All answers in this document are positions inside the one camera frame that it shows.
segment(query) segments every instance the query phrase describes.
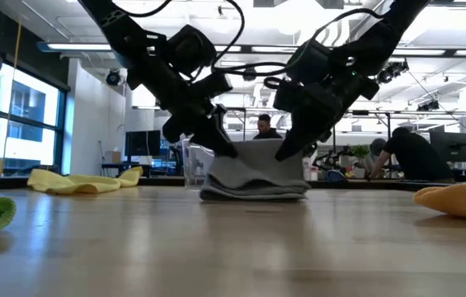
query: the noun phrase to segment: computer monitor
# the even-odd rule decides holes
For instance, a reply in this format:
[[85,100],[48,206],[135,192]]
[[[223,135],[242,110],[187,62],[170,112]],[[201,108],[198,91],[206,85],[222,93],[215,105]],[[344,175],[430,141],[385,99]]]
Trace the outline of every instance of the computer monitor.
[[159,156],[160,142],[159,130],[126,132],[125,155]]
[[446,162],[466,162],[466,134],[430,132],[431,145]]

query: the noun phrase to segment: black shirt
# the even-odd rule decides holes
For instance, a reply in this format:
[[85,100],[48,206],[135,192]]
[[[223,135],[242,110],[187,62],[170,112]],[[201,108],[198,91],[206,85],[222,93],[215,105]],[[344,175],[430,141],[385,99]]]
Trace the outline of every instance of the black shirt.
[[276,132],[275,128],[270,128],[265,133],[259,133],[254,139],[282,139],[282,136]]
[[383,150],[396,155],[406,179],[436,181],[454,178],[449,165],[441,159],[431,144],[418,134],[392,137]]

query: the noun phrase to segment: gray towel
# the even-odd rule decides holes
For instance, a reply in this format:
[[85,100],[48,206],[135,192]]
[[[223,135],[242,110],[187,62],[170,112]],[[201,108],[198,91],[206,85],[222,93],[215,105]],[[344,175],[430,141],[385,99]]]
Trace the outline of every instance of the gray towel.
[[203,200],[298,200],[305,198],[302,155],[275,160],[282,139],[234,143],[237,158],[215,157],[201,187]]

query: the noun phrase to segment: white ceiling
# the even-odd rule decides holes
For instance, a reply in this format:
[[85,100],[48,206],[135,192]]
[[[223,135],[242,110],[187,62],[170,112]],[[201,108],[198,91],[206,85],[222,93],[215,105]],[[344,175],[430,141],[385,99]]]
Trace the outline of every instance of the white ceiling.
[[[374,7],[380,0],[361,0],[366,7]],[[118,5],[133,12],[154,9],[159,1],[121,0]],[[313,28],[341,13],[323,10],[314,0],[288,0],[275,8],[253,8],[252,0],[238,0],[247,18],[247,26],[239,44],[296,45],[307,39]],[[218,14],[218,5],[224,7],[223,17]],[[215,44],[227,44],[236,34],[239,26],[238,14],[219,0],[172,2],[156,16],[139,21],[147,30],[173,35],[186,23],[201,29]],[[77,2],[68,0],[0,0],[0,10],[8,16],[22,18],[24,26],[52,42],[106,42],[101,31]],[[345,42],[353,32],[359,19],[330,27],[330,32],[321,36],[327,45]],[[466,8],[449,9],[428,7],[414,22],[402,40],[406,46],[452,46],[466,47]],[[282,61],[285,55],[228,54],[223,60],[239,62]],[[456,83],[466,79],[466,59],[409,59],[414,76],[429,92],[443,90],[443,97],[455,98],[454,91],[464,84]],[[112,54],[89,54],[83,64],[93,68],[116,67]],[[251,87],[242,89],[250,92]],[[426,94],[408,74],[381,87],[375,100],[410,101]]]

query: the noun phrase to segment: wooden table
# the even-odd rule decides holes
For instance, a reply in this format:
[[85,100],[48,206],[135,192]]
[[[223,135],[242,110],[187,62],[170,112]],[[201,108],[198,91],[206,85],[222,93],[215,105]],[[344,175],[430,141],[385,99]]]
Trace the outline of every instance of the wooden table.
[[201,203],[180,187],[4,191],[0,296],[466,296],[466,220],[401,191]]

